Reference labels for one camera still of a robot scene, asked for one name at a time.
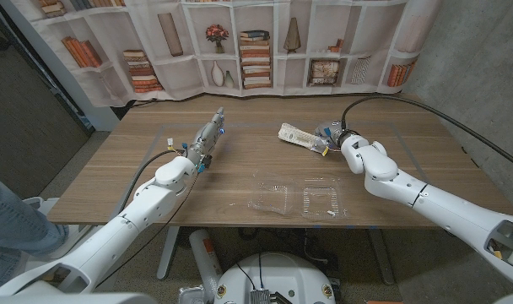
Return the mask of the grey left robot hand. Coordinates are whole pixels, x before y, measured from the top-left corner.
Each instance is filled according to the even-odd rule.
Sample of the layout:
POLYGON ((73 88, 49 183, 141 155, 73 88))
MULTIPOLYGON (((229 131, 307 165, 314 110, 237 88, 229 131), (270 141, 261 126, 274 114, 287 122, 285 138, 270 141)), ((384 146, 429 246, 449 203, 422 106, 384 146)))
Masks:
POLYGON ((189 145, 186 157, 194 165, 202 162, 206 155, 210 155, 221 134, 224 133, 224 108, 220 107, 213 115, 212 120, 207 122, 196 134, 193 142, 189 145))

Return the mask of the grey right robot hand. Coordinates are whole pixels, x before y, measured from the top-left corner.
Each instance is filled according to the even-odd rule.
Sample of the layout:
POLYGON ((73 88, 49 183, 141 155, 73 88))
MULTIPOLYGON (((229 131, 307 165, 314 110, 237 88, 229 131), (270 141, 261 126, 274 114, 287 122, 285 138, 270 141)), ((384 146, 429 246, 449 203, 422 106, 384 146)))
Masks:
POLYGON ((347 127, 342 127, 340 121, 324 122, 315 129, 315 143, 311 150, 325 155, 329 150, 339 151, 342 142, 349 136, 358 133, 347 127))

